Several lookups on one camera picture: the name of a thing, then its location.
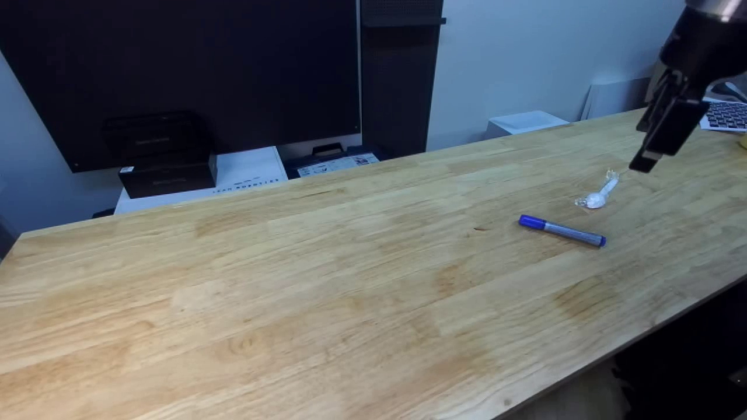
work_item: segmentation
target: marker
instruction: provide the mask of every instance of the marker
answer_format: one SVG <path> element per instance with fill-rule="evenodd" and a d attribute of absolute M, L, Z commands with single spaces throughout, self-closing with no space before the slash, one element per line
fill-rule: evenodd
<path fill-rule="evenodd" d="M 533 218 L 533 215 L 520 215 L 519 225 L 526 226 L 526 229 L 533 229 L 533 230 L 549 230 L 549 234 L 556 234 L 556 236 L 562 236 L 562 239 L 573 239 L 573 241 L 587 242 L 591 248 L 604 248 L 604 242 L 608 242 L 608 239 L 601 236 L 601 234 L 591 234 L 591 230 L 573 229 L 573 226 L 565 226 L 565 225 L 547 222 L 547 219 L 539 219 L 539 218 Z"/>

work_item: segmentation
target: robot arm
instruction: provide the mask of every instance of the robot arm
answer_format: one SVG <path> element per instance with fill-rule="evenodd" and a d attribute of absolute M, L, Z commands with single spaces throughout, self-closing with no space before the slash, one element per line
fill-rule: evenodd
<path fill-rule="evenodd" d="M 630 169 L 639 172 L 679 152 L 708 113 L 713 81 L 747 69 L 747 0 L 687 0 L 660 61 L 666 73 L 638 124 L 647 137 Z"/>

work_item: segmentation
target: white wall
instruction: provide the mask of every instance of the white wall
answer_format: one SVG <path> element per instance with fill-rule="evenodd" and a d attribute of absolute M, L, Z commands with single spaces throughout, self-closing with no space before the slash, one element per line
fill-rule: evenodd
<path fill-rule="evenodd" d="M 649 75 L 682 0 L 446 0 L 429 150 L 484 137 L 489 116 L 577 120 L 595 79 Z"/>
<path fill-rule="evenodd" d="M 22 230 L 90 219 L 120 197 L 114 172 L 73 176 L 0 54 L 0 225 Z"/>

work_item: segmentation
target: wood grain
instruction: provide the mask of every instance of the wood grain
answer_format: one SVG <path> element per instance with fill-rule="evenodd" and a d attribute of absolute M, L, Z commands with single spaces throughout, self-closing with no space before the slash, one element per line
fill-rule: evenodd
<path fill-rule="evenodd" d="M 0 264 L 0 417 L 500 416 L 747 272 L 734 137 L 575 207 L 635 116 L 27 234 Z"/>

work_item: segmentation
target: computer monitor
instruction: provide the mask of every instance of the computer monitor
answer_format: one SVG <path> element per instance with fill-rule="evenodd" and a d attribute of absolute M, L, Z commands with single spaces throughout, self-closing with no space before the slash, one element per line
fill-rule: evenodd
<path fill-rule="evenodd" d="M 354 0 L 0 0 L 0 52 L 70 170 L 108 122 L 190 113 L 214 152 L 359 131 Z"/>

